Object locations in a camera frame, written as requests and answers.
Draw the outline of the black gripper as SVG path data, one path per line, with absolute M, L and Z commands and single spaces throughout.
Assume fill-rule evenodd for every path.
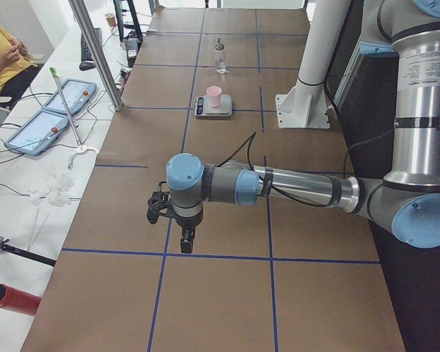
M 194 248 L 195 229 L 203 220 L 203 212 L 199 212 L 195 216 L 175 215 L 175 221 L 181 226 L 183 234 L 180 239 L 180 250 L 184 254 L 191 254 Z

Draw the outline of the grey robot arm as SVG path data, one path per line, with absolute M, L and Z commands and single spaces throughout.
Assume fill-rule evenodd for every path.
M 284 197 L 342 208 L 417 248 L 440 246 L 440 1 L 366 1 L 361 53 L 399 57 L 392 169 L 382 179 L 334 177 L 241 164 L 204 164 L 190 153 L 166 165 L 168 191 L 149 201 L 147 218 L 174 219 L 180 248 L 193 249 L 205 202 L 252 205 Z

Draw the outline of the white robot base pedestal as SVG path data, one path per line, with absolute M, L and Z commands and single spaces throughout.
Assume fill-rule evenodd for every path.
M 324 86 L 350 5 L 350 0 L 317 2 L 296 84 L 276 96 L 280 128 L 330 128 Z

